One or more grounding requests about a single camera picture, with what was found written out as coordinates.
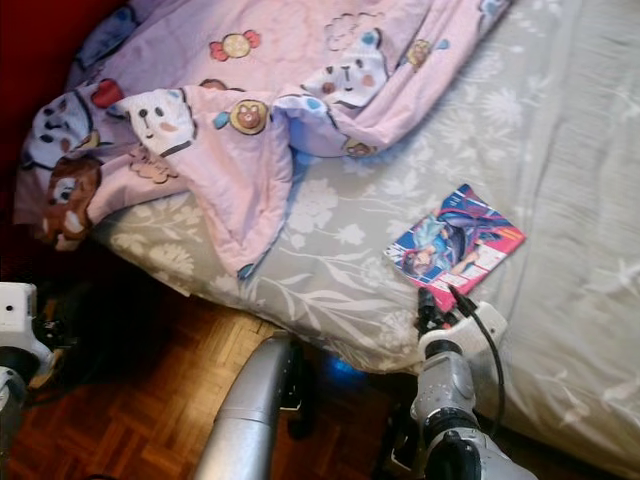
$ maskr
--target pink blanket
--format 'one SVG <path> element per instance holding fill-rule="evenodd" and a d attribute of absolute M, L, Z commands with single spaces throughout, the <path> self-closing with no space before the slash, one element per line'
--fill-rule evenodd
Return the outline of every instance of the pink blanket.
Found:
<path fill-rule="evenodd" d="M 16 221 L 68 249 L 114 210 L 189 188 L 223 265 L 244 278 L 282 224 L 291 147 L 361 157 L 392 145 L 506 3 L 133 2 L 87 39 L 74 88 L 37 114 Z"/>

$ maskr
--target mattress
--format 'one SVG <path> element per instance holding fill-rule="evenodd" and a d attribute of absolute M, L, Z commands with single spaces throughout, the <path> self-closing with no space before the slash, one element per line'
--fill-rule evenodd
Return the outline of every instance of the mattress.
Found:
<path fill-rule="evenodd" d="M 94 236 L 185 294 L 270 319 L 374 372 L 418 361 L 416 291 L 384 248 L 466 182 L 528 240 L 473 297 L 509 320 L 511 428 L 640 478 L 640 6 L 517 2 L 400 144 L 298 154 L 283 230 L 249 280 L 224 273 L 189 193 Z M 479 409 L 496 405 L 490 362 Z"/>

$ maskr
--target comic book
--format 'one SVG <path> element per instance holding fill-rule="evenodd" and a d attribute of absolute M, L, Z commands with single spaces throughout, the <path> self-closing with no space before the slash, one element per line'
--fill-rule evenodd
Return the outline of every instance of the comic book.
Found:
<path fill-rule="evenodd" d="M 447 311 L 455 303 L 448 284 L 467 294 L 524 239 L 465 184 L 387 247 L 385 255 Z"/>

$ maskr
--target parquet floor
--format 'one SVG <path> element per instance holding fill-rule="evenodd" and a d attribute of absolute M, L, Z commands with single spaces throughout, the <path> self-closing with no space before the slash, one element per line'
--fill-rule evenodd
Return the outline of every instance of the parquet floor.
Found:
<path fill-rule="evenodd" d="M 216 411 L 251 352 L 274 327 L 248 314 L 160 287 L 154 322 L 123 356 L 124 373 L 27 412 L 14 442 L 12 479 L 190 478 Z M 366 480 L 386 416 L 415 380 L 367 376 L 309 349 L 318 371 L 314 434 L 289 439 L 281 418 L 273 480 Z M 503 447 L 542 479 L 608 478 L 508 436 Z"/>

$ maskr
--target red wall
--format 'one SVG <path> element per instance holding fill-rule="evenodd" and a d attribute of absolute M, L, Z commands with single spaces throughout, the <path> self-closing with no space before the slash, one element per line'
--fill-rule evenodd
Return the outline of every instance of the red wall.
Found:
<path fill-rule="evenodd" d="M 75 51 L 123 0 L 0 2 L 0 254 L 24 251 L 8 228 L 18 155 L 38 108 L 64 87 Z"/>

